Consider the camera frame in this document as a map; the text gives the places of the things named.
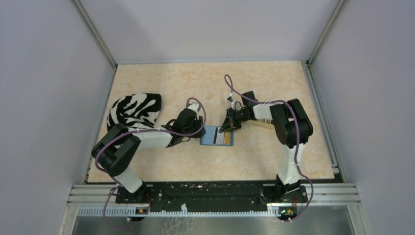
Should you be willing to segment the yellow credit card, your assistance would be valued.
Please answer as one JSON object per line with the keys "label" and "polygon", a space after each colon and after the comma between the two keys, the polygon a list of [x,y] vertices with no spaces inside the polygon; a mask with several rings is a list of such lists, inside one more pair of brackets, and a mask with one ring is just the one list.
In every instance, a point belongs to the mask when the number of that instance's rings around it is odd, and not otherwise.
{"label": "yellow credit card", "polygon": [[224,132],[223,145],[233,146],[233,131]]}

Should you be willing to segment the white magnetic stripe card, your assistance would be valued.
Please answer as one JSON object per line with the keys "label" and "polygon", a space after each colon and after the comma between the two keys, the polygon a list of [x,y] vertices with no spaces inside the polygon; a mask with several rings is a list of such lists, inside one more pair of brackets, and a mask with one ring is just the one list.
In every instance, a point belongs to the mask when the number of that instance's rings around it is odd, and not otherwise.
{"label": "white magnetic stripe card", "polygon": [[213,141],[212,141],[214,145],[223,145],[224,133],[219,133],[219,129],[220,127],[215,128],[215,132],[213,135]]}

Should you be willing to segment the blue card holder wallet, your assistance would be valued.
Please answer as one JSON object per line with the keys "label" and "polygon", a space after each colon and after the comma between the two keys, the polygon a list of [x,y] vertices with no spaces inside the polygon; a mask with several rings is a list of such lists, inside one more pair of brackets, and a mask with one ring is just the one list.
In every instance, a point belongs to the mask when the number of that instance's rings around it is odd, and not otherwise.
{"label": "blue card holder wallet", "polygon": [[204,127],[206,133],[200,139],[200,145],[206,146],[233,146],[233,131],[219,132],[219,126],[207,125]]}

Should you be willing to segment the cream oval card tray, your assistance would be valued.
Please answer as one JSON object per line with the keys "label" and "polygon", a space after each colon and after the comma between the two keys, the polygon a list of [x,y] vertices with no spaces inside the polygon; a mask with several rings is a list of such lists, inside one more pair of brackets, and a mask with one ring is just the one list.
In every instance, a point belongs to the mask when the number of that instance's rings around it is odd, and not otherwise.
{"label": "cream oval card tray", "polygon": [[267,119],[249,120],[247,121],[247,123],[254,125],[254,126],[264,127],[268,129],[274,128],[273,122]]}

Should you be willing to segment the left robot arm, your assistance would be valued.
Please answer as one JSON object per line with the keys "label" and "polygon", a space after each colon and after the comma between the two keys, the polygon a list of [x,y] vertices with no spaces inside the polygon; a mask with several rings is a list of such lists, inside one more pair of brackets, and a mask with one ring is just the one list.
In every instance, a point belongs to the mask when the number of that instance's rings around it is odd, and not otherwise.
{"label": "left robot arm", "polygon": [[200,139],[205,134],[205,118],[197,110],[183,109],[176,119],[153,129],[138,129],[117,124],[93,147],[95,163],[127,190],[134,202],[147,195],[143,180],[129,166],[138,150],[173,147],[185,139]]}

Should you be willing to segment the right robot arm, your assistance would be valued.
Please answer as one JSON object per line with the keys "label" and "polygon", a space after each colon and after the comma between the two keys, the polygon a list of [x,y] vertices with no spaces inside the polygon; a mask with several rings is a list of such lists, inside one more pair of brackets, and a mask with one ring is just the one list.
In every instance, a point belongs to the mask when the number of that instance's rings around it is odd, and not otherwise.
{"label": "right robot arm", "polygon": [[228,98],[231,107],[220,133],[238,130],[249,120],[269,120],[274,126],[277,139],[283,145],[283,164],[276,176],[274,189],[265,189],[262,199],[265,202],[288,202],[301,188],[300,160],[309,137],[313,135],[312,123],[298,99],[279,103],[259,103],[254,92],[242,95],[242,106],[236,108],[237,101]]}

